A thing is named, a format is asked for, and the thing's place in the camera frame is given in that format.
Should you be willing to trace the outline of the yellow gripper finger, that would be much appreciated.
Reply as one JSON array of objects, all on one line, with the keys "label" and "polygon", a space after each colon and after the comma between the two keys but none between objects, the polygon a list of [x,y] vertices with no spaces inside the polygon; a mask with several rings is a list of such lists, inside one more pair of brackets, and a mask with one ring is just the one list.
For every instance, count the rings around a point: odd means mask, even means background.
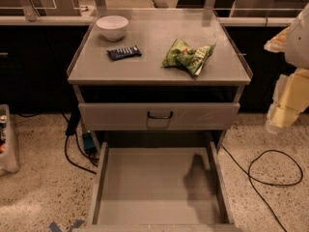
[{"label": "yellow gripper finger", "polygon": [[309,71],[297,69],[290,76],[281,74],[272,99],[265,128],[270,133],[278,134],[289,128],[309,107]]},{"label": "yellow gripper finger", "polygon": [[283,29],[280,33],[267,41],[264,45],[264,50],[273,53],[284,52],[286,49],[286,38],[288,31],[289,27]]}]

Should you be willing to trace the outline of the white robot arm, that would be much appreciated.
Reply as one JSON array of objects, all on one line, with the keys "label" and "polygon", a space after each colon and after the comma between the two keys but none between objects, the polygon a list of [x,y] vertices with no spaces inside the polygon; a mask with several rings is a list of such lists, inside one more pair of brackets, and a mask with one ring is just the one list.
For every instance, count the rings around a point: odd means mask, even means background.
[{"label": "white robot arm", "polygon": [[295,67],[290,76],[280,75],[267,113],[265,128],[277,134],[289,128],[309,107],[309,5],[289,27],[267,41],[264,49],[283,52],[285,61]]}]

